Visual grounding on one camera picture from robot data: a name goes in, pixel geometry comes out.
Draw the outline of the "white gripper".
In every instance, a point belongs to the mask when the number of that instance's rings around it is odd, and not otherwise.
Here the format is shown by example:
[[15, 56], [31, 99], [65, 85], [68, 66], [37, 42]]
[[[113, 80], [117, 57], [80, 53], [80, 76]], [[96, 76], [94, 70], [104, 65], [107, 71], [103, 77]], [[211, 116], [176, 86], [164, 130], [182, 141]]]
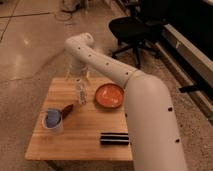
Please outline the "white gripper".
[[67, 70], [65, 80], [68, 80], [72, 75], [85, 76], [85, 82], [90, 84], [90, 77], [87, 72], [88, 66], [84, 62], [76, 58], [72, 58], [70, 62], [70, 69]]

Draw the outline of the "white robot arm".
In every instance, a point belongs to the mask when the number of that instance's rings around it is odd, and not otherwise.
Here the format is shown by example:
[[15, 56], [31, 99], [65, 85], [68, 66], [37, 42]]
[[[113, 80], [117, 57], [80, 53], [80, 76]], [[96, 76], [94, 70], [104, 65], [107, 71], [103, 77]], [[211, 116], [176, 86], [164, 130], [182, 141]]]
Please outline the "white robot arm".
[[93, 49], [89, 33], [72, 36], [65, 48], [72, 68], [93, 67], [124, 89], [124, 111], [135, 171], [188, 171], [169, 89], [154, 75]]

